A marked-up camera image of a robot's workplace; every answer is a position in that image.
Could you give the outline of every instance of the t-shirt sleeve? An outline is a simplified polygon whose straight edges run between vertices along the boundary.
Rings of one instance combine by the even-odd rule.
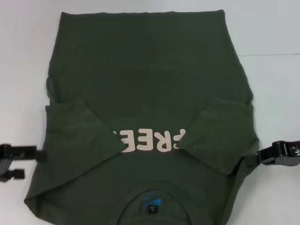
[[[177,146],[218,172],[231,174],[243,156],[258,151],[253,106],[212,99]]]
[[[37,164],[25,198],[35,214],[43,193],[78,178],[126,148],[83,99],[46,106],[46,115],[43,150],[48,161]]]

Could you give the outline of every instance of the black clamp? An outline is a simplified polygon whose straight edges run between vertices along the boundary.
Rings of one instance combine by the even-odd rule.
[[[257,155],[245,157],[247,166],[285,165],[294,166],[300,164],[300,141],[273,142],[271,147],[260,150]]]
[[[47,160],[44,151],[37,151],[36,146],[16,146],[10,144],[0,145],[0,182],[7,182],[11,178],[25,179],[24,170],[9,170],[13,160],[32,160],[45,162]]]

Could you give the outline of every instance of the white surface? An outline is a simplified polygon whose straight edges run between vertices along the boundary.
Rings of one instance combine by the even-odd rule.
[[[37,144],[45,135],[45,80],[62,11],[165,12],[224,9],[254,93],[262,148],[300,140],[300,2],[297,0],[0,0],[0,143]],[[26,180],[0,184],[1,225],[46,225],[23,203]],[[300,165],[260,166],[239,191],[230,225],[299,224]]]

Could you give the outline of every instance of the green t-shirt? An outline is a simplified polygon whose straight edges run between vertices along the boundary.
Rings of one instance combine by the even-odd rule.
[[[25,199],[56,225],[224,225],[258,150],[223,10],[62,13]]]

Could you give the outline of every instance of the folded t-shirt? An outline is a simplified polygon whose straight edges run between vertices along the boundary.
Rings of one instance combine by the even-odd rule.
[[[25,203],[57,225],[224,225],[258,150],[223,10],[62,13]]]

